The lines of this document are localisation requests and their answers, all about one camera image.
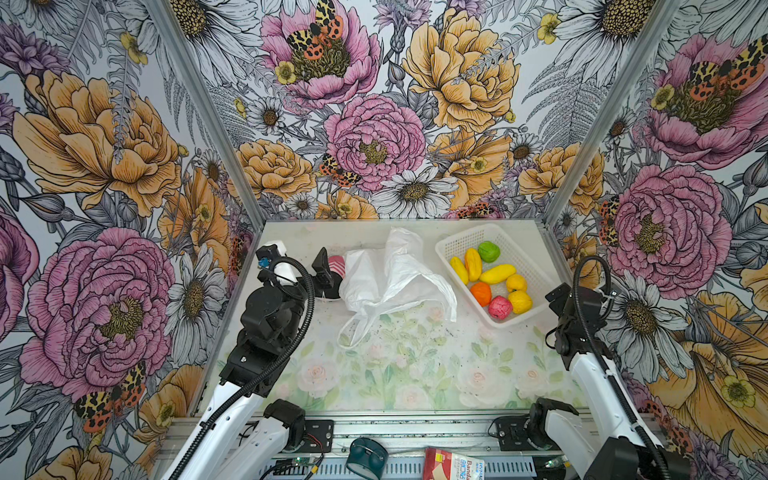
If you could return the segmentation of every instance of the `yellow mango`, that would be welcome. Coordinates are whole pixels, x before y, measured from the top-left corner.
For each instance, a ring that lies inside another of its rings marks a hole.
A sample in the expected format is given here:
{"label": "yellow mango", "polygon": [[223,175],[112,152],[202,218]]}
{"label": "yellow mango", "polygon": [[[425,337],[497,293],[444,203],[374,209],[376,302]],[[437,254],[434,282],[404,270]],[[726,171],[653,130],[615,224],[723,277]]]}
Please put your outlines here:
{"label": "yellow mango", "polygon": [[486,282],[490,285],[494,285],[496,283],[501,283],[508,279],[511,275],[515,275],[515,273],[518,271],[514,266],[506,264],[506,265],[499,265],[494,266],[487,272],[483,272],[480,276],[481,282]]}
{"label": "yellow mango", "polygon": [[456,272],[458,278],[462,279],[462,282],[464,282],[465,285],[469,283],[469,273],[467,273],[467,269],[464,267],[464,263],[462,263],[460,258],[451,258],[451,268]]}
{"label": "yellow mango", "polygon": [[480,259],[480,253],[474,248],[467,250],[464,254],[464,263],[469,272],[469,281],[476,282],[480,278],[482,273],[482,260]]}

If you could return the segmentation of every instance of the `teal object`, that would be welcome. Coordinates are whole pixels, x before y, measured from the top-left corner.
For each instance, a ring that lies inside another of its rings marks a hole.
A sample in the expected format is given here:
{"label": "teal object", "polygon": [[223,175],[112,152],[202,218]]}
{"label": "teal object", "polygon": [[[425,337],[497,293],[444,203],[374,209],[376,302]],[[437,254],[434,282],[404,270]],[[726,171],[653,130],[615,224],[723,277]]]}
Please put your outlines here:
{"label": "teal object", "polygon": [[360,437],[349,446],[346,467],[366,480],[381,480],[389,453],[378,442]]}

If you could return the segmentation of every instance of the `table surface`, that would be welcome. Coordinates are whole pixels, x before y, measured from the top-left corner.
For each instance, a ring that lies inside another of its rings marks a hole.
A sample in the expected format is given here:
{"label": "table surface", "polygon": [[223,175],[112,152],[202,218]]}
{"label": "table surface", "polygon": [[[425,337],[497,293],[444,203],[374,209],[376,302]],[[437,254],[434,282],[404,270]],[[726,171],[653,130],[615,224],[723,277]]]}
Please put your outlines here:
{"label": "table surface", "polygon": [[[554,264],[533,220],[487,221],[499,225],[553,283],[557,282]],[[326,247],[330,256],[359,248],[382,248],[391,227],[404,227],[423,239],[424,264],[445,275],[435,243],[482,223],[268,222],[260,245],[282,240],[289,256],[309,266],[321,247]],[[218,380],[242,328],[240,316],[246,298],[261,286],[257,268],[243,271],[245,284],[241,294],[232,300],[233,315],[223,326],[225,331],[215,363],[209,369],[209,380]],[[304,341],[264,405],[282,398],[307,412],[455,411],[524,408],[539,396],[577,407],[585,405],[583,393],[565,372],[560,357],[544,343],[544,333],[557,323],[551,311],[508,329],[494,329],[472,312],[460,292],[456,292],[456,299],[455,323],[444,320],[436,304],[423,303],[381,316],[353,349],[337,343],[339,331],[353,313],[343,301],[316,302]],[[211,390],[205,392],[201,406],[207,405]]]}

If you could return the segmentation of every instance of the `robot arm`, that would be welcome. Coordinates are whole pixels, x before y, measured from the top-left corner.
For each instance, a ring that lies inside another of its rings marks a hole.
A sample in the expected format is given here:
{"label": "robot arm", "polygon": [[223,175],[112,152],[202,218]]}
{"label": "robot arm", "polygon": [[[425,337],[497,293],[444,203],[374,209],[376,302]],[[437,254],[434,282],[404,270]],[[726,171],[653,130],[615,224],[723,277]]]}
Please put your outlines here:
{"label": "robot arm", "polygon": [[[531,406],[528,438],[541,448],[559,445],[581,478],[635,478],[639,467],[646,478],[687,479],[688,461],[664,450],[650,432],[621,381],[610,350],[594,338],[605,326],[600,315],[603,296],[578,285],[579,271],[590,260],[604,262],[600,257],[582,259],[574,274],[574,292],[563,283],[547,300],[559,318],[554,348],[586,395],[598,434],[584,428],[573,406],[538,399]],[[610,279],[607,264],[604,271]],[[610,290],[610,280],[606,284]]]}
{"label": "robot arm", "polygon": [[[221,382],[200,423],[184,443],[162,480],[228,478],[246,480],[275,454],[297,449],[304,435],[304,411],[277,400],[238,450],[222,465],[246,422],[262,405],[283,372],[290,354],[309,328],[315,292],[338,292],[340,276],[331,276],[327,253],[320,251],[310,276],[300,263],[285,257],[283,242],[269,242],[257,250],[263,286],[246,301],[237,345],[220,374]],[[296,281],[293,268],[301,275]],[[302,314],[306,315],[299,325]]]}

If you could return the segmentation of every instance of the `floral wallpaper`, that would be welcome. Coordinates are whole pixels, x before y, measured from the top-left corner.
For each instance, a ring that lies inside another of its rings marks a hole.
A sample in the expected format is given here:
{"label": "floral wallpaper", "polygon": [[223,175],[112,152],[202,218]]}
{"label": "floral wallpaper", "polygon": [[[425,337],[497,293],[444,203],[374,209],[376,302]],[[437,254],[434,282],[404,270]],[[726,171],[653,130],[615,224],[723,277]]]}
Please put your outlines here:
{"label": "floral wallpaper", "polygon": [[584,177],[601,172],[595,203],[575,194],[552,225],[571,267],[609,261],[602,338],[707,480],[768,478],[767,8],[680,7]]}
{"label": "floral wallpaper", "polygon": [[[147,1],[119,3],[167,56]],[[654,5],[169,1],[265,217],[302,220],[541,216]]]}
{"label": "floral wallpaper", "polygon": [[0,0],[7,478],[148,478],[199,395],[253,241],[131,8]]}

